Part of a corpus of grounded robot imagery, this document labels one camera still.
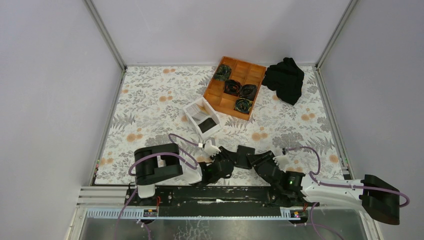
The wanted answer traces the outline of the white plastic card box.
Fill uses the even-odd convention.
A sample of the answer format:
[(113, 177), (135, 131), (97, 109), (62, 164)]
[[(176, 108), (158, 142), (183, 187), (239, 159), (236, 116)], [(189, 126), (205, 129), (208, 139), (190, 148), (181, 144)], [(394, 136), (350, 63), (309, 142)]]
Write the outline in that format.
[(223, 128), (218, 113), (203, 96), (187, 104), (182, 110), (202, 140), (207, 140)]

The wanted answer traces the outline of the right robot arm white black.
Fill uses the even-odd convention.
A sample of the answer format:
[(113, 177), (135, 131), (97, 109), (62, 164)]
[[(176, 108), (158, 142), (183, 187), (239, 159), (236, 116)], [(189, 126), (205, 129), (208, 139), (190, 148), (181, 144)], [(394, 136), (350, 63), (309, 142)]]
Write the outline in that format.
[(272, 151), (248, 153), (246, 159), (270, 187), (270, 202), (281, 207), (313, 204), (342, 206), (367, 213), (373, 220), (388, 225), (400, 224), (400, 191), (379, 177), (366, 174), (362, 179), (328, 179), (319, 170), (308, 174), (283, 171), (285, 154)]

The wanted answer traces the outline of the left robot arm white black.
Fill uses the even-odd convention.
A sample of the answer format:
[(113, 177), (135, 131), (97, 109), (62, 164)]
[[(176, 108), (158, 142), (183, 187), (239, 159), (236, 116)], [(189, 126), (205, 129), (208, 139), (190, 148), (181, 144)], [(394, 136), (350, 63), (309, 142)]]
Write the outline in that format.
[(222, 146), (217, 147), (211, 140), (199, 143), (198, 147), (210, 156), (211, 163), (189, 163), (180, 155), (182, 150), (176, 143), (136, 150), (135, 163), (128, 170), (128, 174), (135, 177), (136, 199), (144, 206), (152, 204), (155, 200), (156, 184), (176, 177), (183, 177), (191, 186), (205, 187), (232, 176), (238, 160), (237, 152)]

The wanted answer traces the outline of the black leather card holder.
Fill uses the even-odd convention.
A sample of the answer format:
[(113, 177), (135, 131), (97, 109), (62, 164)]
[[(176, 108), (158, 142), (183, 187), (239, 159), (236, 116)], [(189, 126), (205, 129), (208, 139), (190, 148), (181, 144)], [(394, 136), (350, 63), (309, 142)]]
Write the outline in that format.
[(254, 155), (255, 151), (256, 149), (253, 147), (238, 145), (234, 166), (237, 168), (250, 170), (252, 165), (248, 160), (248, 155)]

